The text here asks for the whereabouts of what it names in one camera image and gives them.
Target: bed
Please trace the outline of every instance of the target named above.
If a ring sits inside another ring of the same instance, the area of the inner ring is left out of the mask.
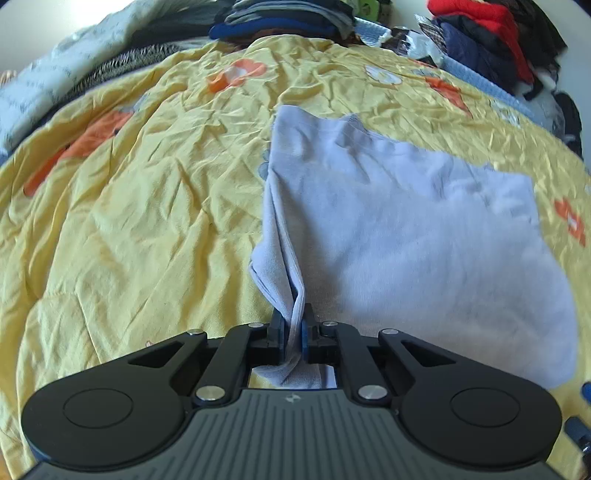
[[[0,169],[0,446],[11,476],[34,463],[20,412],[40,387],[189,328],[217,337],[269,318],[248,265],[261,237],[258,167],[282,104],[329,118],[354,112],[382,135],[532,178],[541,230],[579,321],[576,375],[552,393],[564,418],[590,421],[579,397],[591,375],[591,178],[583,163],[520,113],[387,50],[296,35],[232,50],[215,42],[182,51],[88,93]],[[207,77],[238,59],[266,72],[212,93]],[[400,82],[368,73],[379,69]],[[430,73],[459,89],[460,101],[438,92]],[[142,96],[114,137],[86,158],[58,162],[24,194],[42,162]],[[549,463],[577,476],[577,449],[565,435]]]

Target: navy blue garment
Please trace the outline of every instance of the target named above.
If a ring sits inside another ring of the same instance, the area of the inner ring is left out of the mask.
[[[272,28],[284,28],[286,30],[299,30],[302,35],[305,33],[311,37],[334,38],[337,29],[334,25],[319,27],[305,22],[292,20],[291,18],[260,18],[235,25],[226,25],[220,23],[214,25],[209,31],[209,38],[217,40],[218,38],[247,37],[259,30],[268,30]]]
[[[447,54],[451,58],[479,73],[504,91],[513,93],[518,78],[517,67],[512,60],[494,55],[447,22],[442,22],[441,28]]]

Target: metal screw head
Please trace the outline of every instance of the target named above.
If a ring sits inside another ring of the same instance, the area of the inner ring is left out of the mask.
[[[195,392],[197,398],[203,401],[216,401],[222,398],[226,394],[226,391],[222,387],[217,385],[205,385],[200,387]]]
[[[365,400],[380,400],[388,395],[388,390],[381,385],[364,385],[357,393]]]

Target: grey garment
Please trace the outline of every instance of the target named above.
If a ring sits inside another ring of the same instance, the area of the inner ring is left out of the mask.
[[[532,182],[367,131],[355,116],[279,108],[251,274],[290,327],[259,373],[324,387],[300,359],[304,304],[376,336],[396,328],[546,388],[567,381],[577,322],[541,237]]]
[[[258,174],[260,176],[260,178],[262,178],[263,180],[267,179],[267,176],[269,175],[269,162],[264,161],[263,163],[261,163],[258,167]]]
[[[330,10],[328,8],[321,7],[320,5],[315,5],[308,2],[298,2],[297,0],[263,2],[260,4],[255,4],[251,7],[234,11],[226,17],[224,23],[228,25],[241,23],[241,17],[249,14],[256,14],[257,12],[266,10],[300,10],[322,15],[325,19],[327,19],[339,29],[342,38],[347,38],[353,31],[353,21],[344,13]]]

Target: folded clothes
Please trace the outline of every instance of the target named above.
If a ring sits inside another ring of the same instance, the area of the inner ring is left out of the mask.
[[[264,1],[244,9],[234,8],[233,11],[226,17],[225,23],[234,24],[237,21],[241,21],[242,17],[247,17],[248,15],[268,10],[300,11],[321,15],[339,29],[342,38],[347,38],[353,31],[353,19],[346,14],[335,9],[328,9],[321,5],[316,5],[312,2],[298,0]]]
[[[226,25],[220,23],[214,25],[209,31],[209,37],[217,40],[218,38],[234,38],[234,37],[250,37],[259,30],[268,29],[287,29],[296,30],[304,33],[305,37],[320,37],[320,38],[334,38],[337,33],[337,28],[334,25],[328,27],[318,27],[315,25],[298,22],[289,18],[260,18],[250,22],[240,23],[236,25]]]
[[[441,25],[442,22],[449,23],[462,32],[465,36],[477,41],[489,52],[505,60],[513,61],[513,53],[499,35],[494,34],[487,28],[477,24],[471,18],[465,15],[442,15],[436,18],[436,22]]]
[[[442,22],[441,27],[448,56],[479,73],[504,91],[513,92],[518,80],[513,60],[496,56],[449,23]]]
[[[278,0],[238,0],[234,3],[233,9],[240,10],[248,8],[251,5],[263,4],[267,2],[277,2]],[[342,12],[353,20],[353,8],[341,0],[306,0],[308,3],[316,4],[335,12]]]
[[[297,20],[298,22],[304,22],[309,25],[316,25],[317,27],[327,27],[329,25],[334,25],[334,23],[327,20],[322,15],[307,12],[307,11],[300,11],[300,10],[262,10],[254,14],[243,15],[236,20],[231,22],[226,22],[229,25],[236,25],[239,23],[248,22],[251,20],[258,20],[260,18],[291,18],[292,20]]]
[[[497,35],[511,50],[519,78],[527,83],[534,81],[534,75],[519,46],[517,25],[507,7],[474,0],[428,0],[427,8],[437,17],[464,15]]]
[[[224,5],[230,8],[232,1],[217,0],[152,20],[131,35],[129,48],[142,48],[207,35],[209,29],[216,24],[216,15]]]
[[[574,374],[568,279],[540,233],[531,179],[279,108],[251,274],[289,326],[288,362],[258,373],[334,385],[300,359],[311,303],[362,335],[396,328],[552,388]]]

